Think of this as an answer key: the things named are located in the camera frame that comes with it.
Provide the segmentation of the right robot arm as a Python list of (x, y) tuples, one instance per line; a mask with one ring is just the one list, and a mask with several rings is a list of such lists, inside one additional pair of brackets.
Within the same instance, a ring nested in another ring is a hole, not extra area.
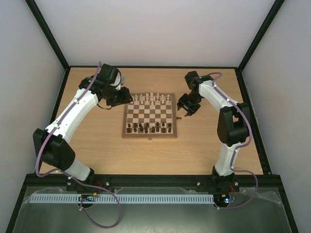
[(215, 191), (225, 191), (234, 185), (237, 155), (240, 148), (248, 146), (252, 140), (249, 106), (231, 99), (218, 87), (216, 80), (221, 76), (220, 72), (203, 76), (196, 71), (188, 72), (185, 81), (190, 93), (183, 94), (177, 102), (177, 109), (184, 109), (187, 117), (199, 110), (201, 99), (206, 99), (219, 112), (217, 136), (222, 144), (208, 182)]

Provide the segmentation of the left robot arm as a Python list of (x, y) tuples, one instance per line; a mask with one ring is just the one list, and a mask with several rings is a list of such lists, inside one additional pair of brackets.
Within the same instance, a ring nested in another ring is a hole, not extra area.
[(64, 111), (45, 129), (36, 129), (33, 141), (36, 152), (35, 173), (43, 178), (53, 172), (67, 176), (85, 188), (95, 188), (94, 170), (84, 165), (70, 147), (70, 140), (89, 111), (105, 100), (107, 106), (128, 104), (133, 99), (124, 85), (121, 71), (99, 63), (91, 77), (84, 78)]

